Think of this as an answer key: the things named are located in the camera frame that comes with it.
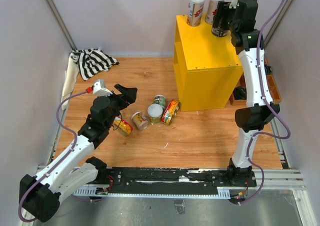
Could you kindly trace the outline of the tall white lid can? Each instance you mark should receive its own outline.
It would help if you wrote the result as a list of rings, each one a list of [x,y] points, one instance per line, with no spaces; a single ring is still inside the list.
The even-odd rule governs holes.
[[[201,23],[205,0],[189,0],[187,24],[191,27],[197,27]]]
[[[218,3],[224,0],[209,0],[208,9],[205,16],[205,22],[209,25],[213,24],[214,15],[216,14]]]

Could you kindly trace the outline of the dark brown can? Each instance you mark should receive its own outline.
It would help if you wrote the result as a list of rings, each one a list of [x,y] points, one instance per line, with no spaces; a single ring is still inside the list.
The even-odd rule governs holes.
[[[213,21],[211,33],[216,37],[225,37],[228,31],[228,24],[225,19],[216,18]]]

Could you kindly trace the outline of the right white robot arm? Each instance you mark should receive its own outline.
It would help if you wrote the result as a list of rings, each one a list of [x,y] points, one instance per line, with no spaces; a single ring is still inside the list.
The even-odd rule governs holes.
[[[280,111],[270,94],[264,65],[264,42],[255,29],[258,0],[220,1],[213,18],[212,34],[221,37],[230,31],[245,79],[246,107],[237,109],[235,122],[239,136],[225,177],[233,186],[253,177],[252,155],[259,133]]]

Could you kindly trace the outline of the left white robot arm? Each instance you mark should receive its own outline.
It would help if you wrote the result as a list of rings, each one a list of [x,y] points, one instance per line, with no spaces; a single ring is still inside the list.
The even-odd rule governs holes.
[[[26,174],[20,180],[18,216],[23,222],[46,222],[57,212],[62,202],[89,182],[103,183],[107,178],[107,165],[92,157],[80,168],[78,163],[105,140],[121,110],[133,104],[137,88],[114,86],[119,94],[106,88],[103,79],[94,82],[81,95],[93,93],[96,98],[85,124],[78,132],[64,126],[74,136],[69,146],[36,175]]]

